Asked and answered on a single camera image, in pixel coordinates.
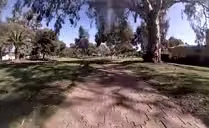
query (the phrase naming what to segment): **blue sky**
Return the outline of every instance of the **blue sky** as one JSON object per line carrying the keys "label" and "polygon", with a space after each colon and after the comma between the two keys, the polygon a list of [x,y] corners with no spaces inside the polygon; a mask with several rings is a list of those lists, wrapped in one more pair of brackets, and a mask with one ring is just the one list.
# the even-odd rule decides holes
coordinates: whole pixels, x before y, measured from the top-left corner
{"label": "blue sky", "polygon": [[[2,20],[5,20],[6,17],[11,15],[11,9],[13,6],[13,0],[9,0],[9,3],[4,8],[2,13]],[[168,10],[168,18],[170,19],[170,28],[168,31],[167,38],[170,36],[177,37],[182,39],[184,42],[187,42],[190,45],[194,45],[195,33],[191,29],[189,22],[186,20],[186,16],[181,17],[181,11],[184,6],[182,4],[177,4],[172,6]],[[134,23],[133,17],[129,17],[129,22],[133,28],[136,30],[136,27],[139,25],[139,22]],[[69,21],[66,20],[66,23],[63,25],[59,39],[64,41],[67,45],[74,42],[74,39],[78,37],[78,28],[79,26],[83,26],[88,30],[90,35],[90,42],[94,42],[94,35],[97,32],[96,26],[94,23],[91,24],[91,20],[83,13],[80,13],[80,21],[77,23],[77,26],[70,25]]]}

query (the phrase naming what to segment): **ground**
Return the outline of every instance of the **ground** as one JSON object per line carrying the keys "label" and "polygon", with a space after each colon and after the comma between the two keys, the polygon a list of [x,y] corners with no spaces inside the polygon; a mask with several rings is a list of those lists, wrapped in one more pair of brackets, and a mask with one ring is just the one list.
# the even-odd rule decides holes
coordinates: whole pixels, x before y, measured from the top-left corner
{"label": "ground", "polygon": [[0,128],[209,128],[209,68],[140,61],[0,64]]}

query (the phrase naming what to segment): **paved walkway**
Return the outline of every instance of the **paved walkway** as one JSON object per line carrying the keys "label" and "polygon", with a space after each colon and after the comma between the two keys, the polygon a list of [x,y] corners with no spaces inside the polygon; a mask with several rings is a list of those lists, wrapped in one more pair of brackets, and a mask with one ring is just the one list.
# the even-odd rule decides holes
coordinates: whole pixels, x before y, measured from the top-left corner
{"label": "paved walkway", "polygon": [[68,95],[44,128],[206,128],[150,85],[121,69],[100,69]]}

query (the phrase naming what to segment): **building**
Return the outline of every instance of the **building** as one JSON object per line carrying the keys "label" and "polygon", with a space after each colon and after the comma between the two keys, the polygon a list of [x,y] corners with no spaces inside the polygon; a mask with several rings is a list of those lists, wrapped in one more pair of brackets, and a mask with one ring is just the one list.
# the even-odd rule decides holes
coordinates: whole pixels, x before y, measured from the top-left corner
{"label": "building", "polygon": [[193,61],[197,65],[209,66],[209,29],[206,31],[206,45],[204,46],[185,46],[180,45],[169,48],[170,58],[186,58],[186,61]]}

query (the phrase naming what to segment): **grass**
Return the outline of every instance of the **grass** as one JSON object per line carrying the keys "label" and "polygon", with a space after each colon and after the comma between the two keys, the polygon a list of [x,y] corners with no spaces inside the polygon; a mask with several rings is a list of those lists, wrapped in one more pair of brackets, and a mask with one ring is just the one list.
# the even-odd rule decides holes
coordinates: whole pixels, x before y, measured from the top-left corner
{"label": "grass", "polygon": [[0,65],[0,127],[38,127],[79,80],[79,64]]}
{"label": "grass", "polygon": [[0,127],[16,128],[27,122],[34,122],[29,127],[39,127],[65,102],[75,82],[83,82],[96,70],[89,64],[126,66],[187,111],[209,112],[209,68],[141,61],[98,58],[0,64]]}
{"label": "grass", "polygon": [[187,111],[209,112],[209,68],[148,63],[128,67]]}

